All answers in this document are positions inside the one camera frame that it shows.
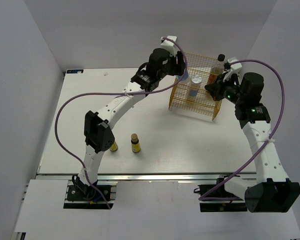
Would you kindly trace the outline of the blue label spice jar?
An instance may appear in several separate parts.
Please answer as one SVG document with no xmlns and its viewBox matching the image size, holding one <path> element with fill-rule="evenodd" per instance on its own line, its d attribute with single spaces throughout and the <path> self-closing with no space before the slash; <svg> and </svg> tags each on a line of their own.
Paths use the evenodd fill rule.
<svg viewBox="0 0 300 240">
<path fill-rule="evenodd" d="M 177 81 L 181 85 L 188 85 L 190 81 L 189 72 L 186 70 L 183 75 L 176 75 Z"/>
<path fill-rule="evenodd" d="M 197 96 L 201 83 L 202 83 L 202 77 L 200 75 L 195 74 L 190 78 L 189 93 L 188 93 L 188 96 L 190 98 L 194 98 Z"/>
</svg>

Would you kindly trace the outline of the soy sauce bottle red label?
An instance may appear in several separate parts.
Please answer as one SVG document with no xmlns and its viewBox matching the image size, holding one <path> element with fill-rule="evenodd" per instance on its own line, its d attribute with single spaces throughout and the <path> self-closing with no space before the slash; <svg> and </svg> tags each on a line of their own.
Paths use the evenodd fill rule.
<svg viewBox="0 0 300 240">
<path fill-rule="evenodd" d="M 224 72 L 224 61 L 225 61 L 225 55 L 219 54 L 215 64 L 210 69 L 207 85 L 213 84 L 217 79 L 218 75 L 221 75 Z"/>
</svg>

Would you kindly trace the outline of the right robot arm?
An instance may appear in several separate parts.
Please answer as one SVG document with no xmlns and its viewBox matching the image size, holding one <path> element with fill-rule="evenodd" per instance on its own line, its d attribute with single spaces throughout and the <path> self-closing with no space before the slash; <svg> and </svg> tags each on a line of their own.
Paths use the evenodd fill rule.
<svg viewBox="0 0 300 240">
<path fill-rule="evenodd" d="M 233 173 L 215 187 L 216 195 L 244 200 L 251 213 L 286 213 L 300 195 L 300 184 L 292 182 L 279 159 L 271 137 L 271 118 L 261 103 L 264 78 L 254 72 L 245 73 L 239 81 L 236 73 L 225 79 L 220 74 L 205 86 L 215 101 L 226 99 L 234 104 L 235 116 L 246 136 L 256 170 L 256 182 Z"/>
</svg>

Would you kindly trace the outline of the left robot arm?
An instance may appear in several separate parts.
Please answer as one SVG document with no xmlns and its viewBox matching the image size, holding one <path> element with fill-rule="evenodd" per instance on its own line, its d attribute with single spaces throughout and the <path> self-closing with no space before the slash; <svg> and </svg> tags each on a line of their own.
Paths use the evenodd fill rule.
<svg viewBox="0 0 300 240">
<path fill-rule="evenodd" d="M 112 132 L 119 119 L 136 103 L 153 92 L 165 76 L 181 76 L 186 64 L 184 53 L 172 55 L 168 50 L 156 48 L 143 63 L 123 90 L 122 96 L 115 97 L 97 112 L 88 111 L 84 119 L 85 156 L 84 167 L 73 184 L 84 199 L 95 196 L 98 170 L 104 153 L 115 143 Z"/>
</svg>

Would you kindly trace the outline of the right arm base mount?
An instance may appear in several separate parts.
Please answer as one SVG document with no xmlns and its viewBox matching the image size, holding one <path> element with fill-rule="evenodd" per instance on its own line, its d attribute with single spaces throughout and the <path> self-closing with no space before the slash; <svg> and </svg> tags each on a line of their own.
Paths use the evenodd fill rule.
<svg viewBox="0 0 300 240">
<path fill-rule="evenodd" d="M 221 183 L 228 175 L 220 175 L 214 184 L 199 184 L 193 193 L 199 196 L 203 195 L 217 184 Z M 207 198 L 199 203 L 201 213 L 234 213 L 247 212 L 247 207 L 242 199 L 236 199 L 232 193 L 225 191 L 225 187 L 221 186 L 214 192 L 210 193 Z"/>
</svg>

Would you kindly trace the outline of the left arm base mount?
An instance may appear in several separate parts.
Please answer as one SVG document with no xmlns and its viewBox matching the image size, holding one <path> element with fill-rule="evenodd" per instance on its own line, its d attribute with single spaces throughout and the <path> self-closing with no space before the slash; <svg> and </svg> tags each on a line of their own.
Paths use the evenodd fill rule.
<svg viewBox="0 0 300 240">
<path fill-rule="evenodd" d="M 63 203 L 64 209 L 76 210 L 110 210 L 116 199 L 117 187 L 114 185 L 93 185 L 99 189 L 100 194 L 89 184 L 80 181 L 77 175 L 73 175 L 66 189 Z"/>
</svg>

